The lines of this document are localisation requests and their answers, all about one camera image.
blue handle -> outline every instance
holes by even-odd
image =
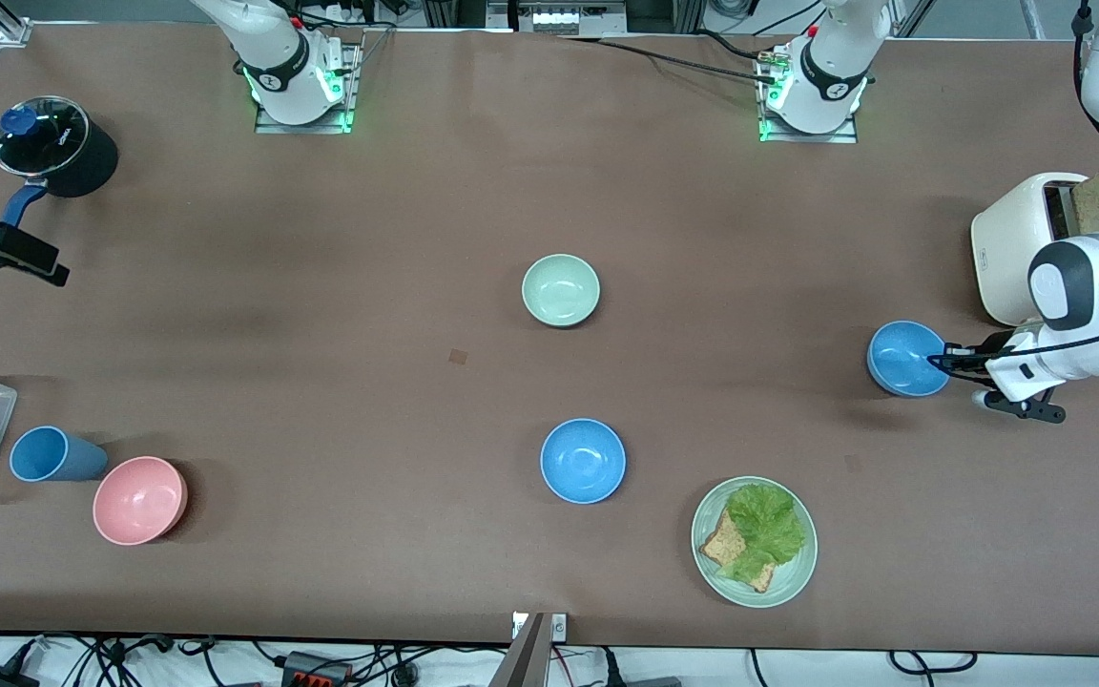
[[[10,223],[10,225],[18,228],[19,223],[23,221],[23,212],[27,206],[44,195],[44,184],[30,181],[19,187],[19,191],[14,191],[14,195],[11,196],[8,204],[3,208],[3,223]]]

green plate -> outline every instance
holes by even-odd
[[[550,326],[584,322],[601,299],[601,279],[592,265],[576,256],[555,254],[532,263],[524,274],[524,308]]]
[[[720,522],[720,514],[728,506],[728,497],[732,496],[737,488],[746,487],[748,484],[768,484],[771,487],[781,488],[791,495],[795,501],[795,514],[803,524],[803,547],[799,550],[797,556],[775,568],[775,577],[770,578],[770,588],[759,595],[748,584],[737,583],[735,579],[728,579],[720,575],[720,564],[702,555],[698,549],[702,547],[707,536],[714,532],[715,524]],[[808,514],[808,509],[803,508],[799,497],[793,495],[781,484],[766,479],[764,477],[735,477],[721,483],[712,488],[711,492],[702,497],[702,502],[698,505],[698,511],[693,512],[693,525],[690,528],[690,544],[693,547],[693,562],[698,564],[698,572],[711,588],[719,591],[721,597],[751,609],[768,609],[771,606],[788,603],[795,598],[812,579],[812,570],[817,567],[817,528],[812,525],[812,517]]]

plate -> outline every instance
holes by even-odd
[[[775,577],[770,578],[770,588],[759,595],[748,584],[737,583],[735,579],[728,579],[720,575],[720,564],[702,555],[698,549],[706,543],[707,536],[714,532],[715,524],[719,524],[720,514],[728,506],[728,497],[732,496],[737,488],[746,487],[748,484],[767,484],[767,486],[781,488],[791,496],[795,501],[795,514],[803,524],[803,547],[799,550],[797,556],[775,568]],[[812,570],[817,567],[817,528],[812,525],[812,517],[808,514],[808,509],[803,508],[799,497],[781,484],[766,479],[764,477],[733,477],[712,488],[707,496],[702,497],[702,502],[698,505],[698,511],[693,512],[693,525],[690,527],[690,546],[693,549],[693,562],[698,564],[698,572],[711,588],[719,591],[721,597],[750,609],[769,609],[773,606],[788,603],[795,598],[803,587],[812,579]]]

lettuce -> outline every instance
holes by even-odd
[[[723,566],[720,575],[746,583],[769,562],[782,565],[803,547],[803,523],[788,492],[768,484],[750,484],[728,497],[728,514],[745,539],[745,553]]]

metal frame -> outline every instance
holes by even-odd
[[[553,613],[533,613],[498,664],[489,687],[545,687],[550,652],[553,651]]]
[[[22,47],[27,43],[30,34],[32,34],[32,21],[27,18],[18,18],[16,13],[0,0],[0,45]]]

